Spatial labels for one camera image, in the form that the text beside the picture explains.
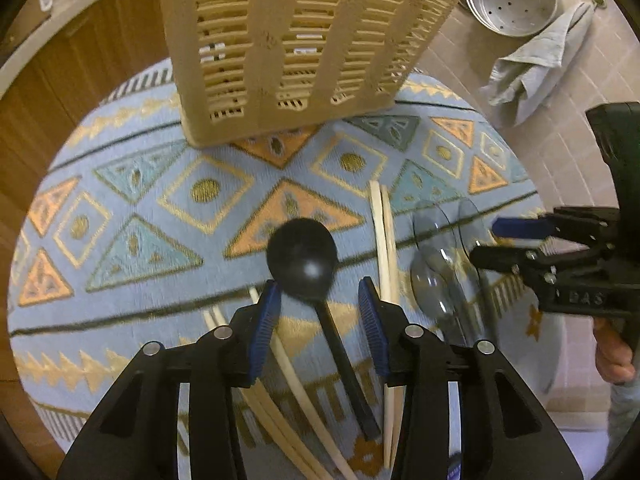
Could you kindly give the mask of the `person's right hand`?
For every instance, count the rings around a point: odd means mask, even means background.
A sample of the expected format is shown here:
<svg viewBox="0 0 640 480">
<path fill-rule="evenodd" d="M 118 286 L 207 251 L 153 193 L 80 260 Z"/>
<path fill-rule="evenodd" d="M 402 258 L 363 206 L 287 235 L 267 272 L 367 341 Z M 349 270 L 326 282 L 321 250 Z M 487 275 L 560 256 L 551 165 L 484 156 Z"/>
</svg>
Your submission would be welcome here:
<svg viewBox="0 0 640 480">
<path fill-rule="evenodd" d="M 631 382 L 636 376 L 634 355 L 618 331 L 605 318 L 595 318 L 593 336 L 597 344 L 594 358 L 602 379 L 609 384 Z"/>
</svg>

